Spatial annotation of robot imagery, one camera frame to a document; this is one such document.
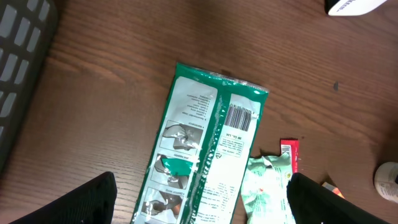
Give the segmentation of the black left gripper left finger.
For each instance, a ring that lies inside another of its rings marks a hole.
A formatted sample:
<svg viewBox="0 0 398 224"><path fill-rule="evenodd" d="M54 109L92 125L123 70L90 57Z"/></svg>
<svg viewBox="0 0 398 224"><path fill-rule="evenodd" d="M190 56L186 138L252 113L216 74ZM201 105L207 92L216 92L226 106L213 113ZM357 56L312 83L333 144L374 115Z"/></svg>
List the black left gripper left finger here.
<svg viewBox="0 0 398 224"><path fill-rule="evenodd" d="M111 224L117 192L114 174L104 172L12 224Z"/></svg>

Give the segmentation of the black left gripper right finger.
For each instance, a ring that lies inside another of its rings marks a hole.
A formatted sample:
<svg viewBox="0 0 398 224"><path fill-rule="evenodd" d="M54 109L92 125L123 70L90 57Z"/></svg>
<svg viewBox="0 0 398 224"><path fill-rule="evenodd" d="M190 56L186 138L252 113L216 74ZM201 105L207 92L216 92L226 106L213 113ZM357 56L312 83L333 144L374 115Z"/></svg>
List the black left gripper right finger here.
<svg viewBox="0 0 398 224"><path fill-rule="evenodd" d="M296 223L386 224L301 173L287 184L287 200Z"/></svg>

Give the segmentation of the white teal wipes packet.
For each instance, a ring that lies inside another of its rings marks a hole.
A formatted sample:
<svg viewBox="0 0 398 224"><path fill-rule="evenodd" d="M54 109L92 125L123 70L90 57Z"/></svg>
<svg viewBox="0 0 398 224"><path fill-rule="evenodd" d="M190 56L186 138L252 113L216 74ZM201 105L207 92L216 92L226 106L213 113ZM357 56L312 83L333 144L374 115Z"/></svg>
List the white teal wipes packet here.
<svg viewBox="0 0 398 224"><path fill-rule="evenodd" d="M288 152L249 159L240 191L248 224L295 224L287 199L292 174Z"/></svg>

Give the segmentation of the red snack stick packet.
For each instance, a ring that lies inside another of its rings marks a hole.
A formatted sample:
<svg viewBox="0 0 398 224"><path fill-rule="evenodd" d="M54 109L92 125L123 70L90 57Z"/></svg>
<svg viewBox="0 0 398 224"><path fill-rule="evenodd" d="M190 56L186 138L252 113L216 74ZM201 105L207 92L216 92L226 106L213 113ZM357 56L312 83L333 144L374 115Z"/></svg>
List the red snack stick packet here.
<svg viewBox="0 0 398 224"><path fill-rule="evenodd" d="M299 147L300 142L298 139L281 139L280 150L281 153L287 152L291 158L292 172L296 173L299 171L298 160L299 160Z"/></svg>

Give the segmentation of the green lid cream jar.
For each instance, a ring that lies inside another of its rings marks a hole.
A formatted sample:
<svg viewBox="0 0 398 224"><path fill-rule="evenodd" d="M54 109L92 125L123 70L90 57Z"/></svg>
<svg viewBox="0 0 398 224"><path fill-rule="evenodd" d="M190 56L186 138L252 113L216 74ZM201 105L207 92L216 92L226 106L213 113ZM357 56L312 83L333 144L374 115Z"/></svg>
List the green lid cream jar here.
<svg viewBox="0 0 398 224"><path fill-rule="evenodd" d="M382 198L397 203L396 162L386 162L377 168L374 175L374 186Z"/></svg>

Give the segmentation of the green white 3M package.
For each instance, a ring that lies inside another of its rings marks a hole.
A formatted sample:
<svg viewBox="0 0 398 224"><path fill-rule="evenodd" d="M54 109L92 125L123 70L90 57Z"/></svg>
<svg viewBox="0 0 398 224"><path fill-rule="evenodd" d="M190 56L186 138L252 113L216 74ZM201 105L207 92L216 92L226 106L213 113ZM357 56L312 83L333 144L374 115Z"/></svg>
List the green white 3M package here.
<svg viewBox="0 0 398 224"><path fill-rule="evenodd" d="M231 223L268 90L178 63L133 223Z"/></svg>

